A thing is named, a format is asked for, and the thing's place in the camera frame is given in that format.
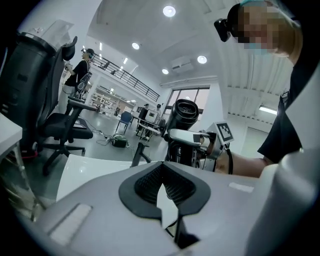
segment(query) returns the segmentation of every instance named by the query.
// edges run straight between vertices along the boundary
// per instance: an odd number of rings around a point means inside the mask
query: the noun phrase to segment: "air conditioner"
[[[194,67],[191,64],[191,61],[188,57],[183,56],[180,58],[177,58],[171,62],[172,64],[172,70],[176,73],[184,73],[190,70],[193,70]]]

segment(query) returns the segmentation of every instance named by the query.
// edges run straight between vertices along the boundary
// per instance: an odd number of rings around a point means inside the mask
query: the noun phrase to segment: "black hair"
[[[93,57],[95,56],[95,51],[90,48],[86,49],[85,52],[89,54],[90,59],[93,59]]]
[[[238,30],[240,3],[232,6],[227,16],[227,29],[239,43],[250,43],[250,38],[245,37],[244,31]]]

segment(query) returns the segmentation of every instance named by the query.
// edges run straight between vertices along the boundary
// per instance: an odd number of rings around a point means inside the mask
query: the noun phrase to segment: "chair caster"
[[[42,168],[42,175],[43,176],[47,177],[49,175],[49,173],[50,172],[49,172],[48,168],[46,168],[46,167]]]

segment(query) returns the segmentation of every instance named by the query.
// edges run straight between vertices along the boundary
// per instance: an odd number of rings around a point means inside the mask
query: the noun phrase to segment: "black shirt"
[[[312,20],[300,22],[303,44],[298,61],[293,67],[287,103],[280,98],[278,114],[271,131],[258,152],[274,163],[278,163],[286,154],[298,151],[302,146],[299,137],[285,110],[297,98],[314,73],[320,59],[319,42],[316,38]]]
[[[90,62],[88,60],[82,60],[74,68],[74,75],[71,75],[67,81],[65,81],[66,86],[75,87],[80,80],[90,71]]]

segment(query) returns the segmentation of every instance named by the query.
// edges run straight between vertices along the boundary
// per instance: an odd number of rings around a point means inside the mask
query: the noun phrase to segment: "white panel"
[[[257,150],[265,142],[267,136],[268,133],[248,128],[241,150],[241,155],[247,158],[263,158],[264,156],[258,153]]]

